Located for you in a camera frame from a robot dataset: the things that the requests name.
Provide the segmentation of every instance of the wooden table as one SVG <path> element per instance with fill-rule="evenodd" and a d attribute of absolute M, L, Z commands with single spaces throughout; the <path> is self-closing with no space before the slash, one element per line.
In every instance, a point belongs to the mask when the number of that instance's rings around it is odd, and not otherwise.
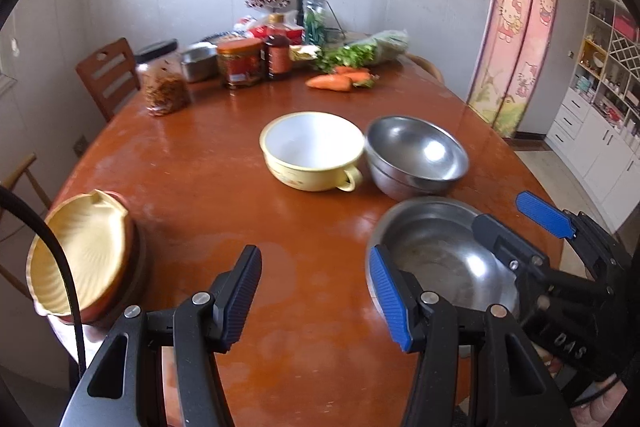
<path fill-rule="evenodd" d="M 261 129 L 286 113 L 338 114 L 362 130 L 379 116 L 430 120 L 465 147 L 470 171 L 448 194 L 494 214 L 558 266 L 561 241 L 517 213 L 514 199 L 545 191 L 478 116 L 408 60 L 381 66 L 371 90 L 308 89 L 290 80 L 228 91 L 192 87 L 193 104 L 162 118 L 138 94 L 98 136 L 58 201 L 92 188 L 126 197 L 153 257 L 140 304 L 178 305 L 232 267 L 242 247 L 258 245 L 264 268 L 241 340 L 217 357 L 238 427 L 390 427 L 402 418 L 416 363 L 390 339 L 365 281 L 367 239 L 395 204 L 372 183 L 352 193 L 286 187 L 267 170 Z M 72 336 L 55 328 L 75 354 Z M 90 351 L 104 332 L 85 327 Z M 180 425 L 174 367 L 166 370 L 170 423 Z M 468 363 L 458 396 L 468 394 Z"/>

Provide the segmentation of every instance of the carrot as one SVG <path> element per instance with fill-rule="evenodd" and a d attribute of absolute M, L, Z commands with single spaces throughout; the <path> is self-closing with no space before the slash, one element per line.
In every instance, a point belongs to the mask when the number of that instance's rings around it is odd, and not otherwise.
<path fill-rule="evenodd" d="M 369 70 L 367 70 L 367 68 L 351 68 L 350 66 L 336 66 L 334 68 L 334 73 L 337 74 L 360 73 L 361 71 L 369 73 Z"/>
<path fill-rule="evenodd" d="M 332 91 L 350 91 L 351 79 L 344 74 L 321 74 L 305 82 L 308 87 Z"/>
<path fill-rule="evenodd" d="M 377 79 L 369 71 L 353 71 L 353 73 L 345 73 L 351 79 L 354 87 L 372 87 L 374 80 Z"/>

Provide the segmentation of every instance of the black lid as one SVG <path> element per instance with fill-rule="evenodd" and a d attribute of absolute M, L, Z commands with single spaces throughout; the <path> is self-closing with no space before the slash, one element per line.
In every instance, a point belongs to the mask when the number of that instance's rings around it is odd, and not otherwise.
<path fill-rule="evenodd" d="M 174 52 L 177 49 L 178 41 L 176 39 L 150 44 L 136 52 L 136 64 L 146 64 L 147 62 L 150 62 L 155 58 L 162 57 L 163 55 Z"/>

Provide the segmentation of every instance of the yellow bowl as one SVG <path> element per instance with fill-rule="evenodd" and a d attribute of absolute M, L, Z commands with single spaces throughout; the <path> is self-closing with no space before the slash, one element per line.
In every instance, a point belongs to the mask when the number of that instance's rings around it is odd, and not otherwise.
<path fill-rule="evenodd" d="M 64 201 L 45 220 L 65 252 L 74 277 L 82 321 L 104 311 L 127 262 L 127 209 L 100 190 Z M 35 237 L 27 257 L 27 284 L 47 314 L 70 315 L 65 286 L 49 248 Z"/>
<path fill-rule="evenodd" d="M 334 114 L 308 111 L 276 118 L 260 133 L 260 148 L 271 174 L 298 190 L 351 192 L 362 181 L 355 164 L 364 136 Z"/>

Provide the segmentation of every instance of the metal screw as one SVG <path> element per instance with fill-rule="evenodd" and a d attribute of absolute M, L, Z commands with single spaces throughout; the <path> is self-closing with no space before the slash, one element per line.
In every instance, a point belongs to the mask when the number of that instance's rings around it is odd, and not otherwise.
<path fill-rule="evenodd" d="M 207 292 L 198 292 L 191 298 L 191 302 L 194 304 L 206 304 L 211 300 L 211 295 Z"/>
<path fill-rule="evenodd" d="M 420 300 L 425 304 L 435 304 L 440 300 L 436 292 L 424 292 L 420 295 Z"/>
<path fill-rule="evenodd" d="M 498 319 L 503 319 L 507 316 L 507 308 L 501 304 L 494 304 L 491 306 L 491 314 Z"/>
<path fill-rule="evenodd" d="M 538 306 L 538 309 L 548 310 L 549 306 L 551 306 L 551 300 L 546 295 L 541 295 L 540 297 L 538 297 L 536 304 Z"/>
<path fill-rule="evenodd" d="M 140 306 L 134 304 L 133 306 L 128 306 L 127 309 L 124 310 L 124 316 L 128 319 L 132 319 L 140 315 L 141 311 Z"/>

